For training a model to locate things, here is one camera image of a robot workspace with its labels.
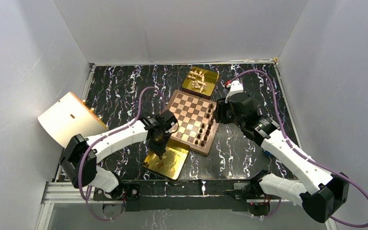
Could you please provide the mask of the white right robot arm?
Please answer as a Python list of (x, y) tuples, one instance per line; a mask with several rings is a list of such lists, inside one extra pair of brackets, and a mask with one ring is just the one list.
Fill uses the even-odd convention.
[(234, 124), (250, 140), (268, 151), (298, 178), (280, 178), (262, 170), (251, 179), (251, 193), (256, 198), (274, 195), (301, 206), (315, 221), (324, 223), (347, 200), (349, 183), (343, 175), (324, 170), (308, 162), (308, 155), (296, 153), (288, 138), (273, 119), (261, 115), (252, 98), (244, 92), (217, 100), (213, 112), (216, 123)]

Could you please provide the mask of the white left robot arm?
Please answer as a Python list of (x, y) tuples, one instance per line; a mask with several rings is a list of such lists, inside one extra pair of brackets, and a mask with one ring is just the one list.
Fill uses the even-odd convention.
[(162, 157), (176, 125), (178, 120), (174, 113), (165, 110), (159, 115), (143, 114), (98, 135), (74, 135), (61, 155), (60, 165), (74, 188), (82, 189), (89, 185), (102, 189), (111, 199), (119, 199), (124, 187), (118, 176), (101, 168), (98, 163), (120, 149), (143, 141)]

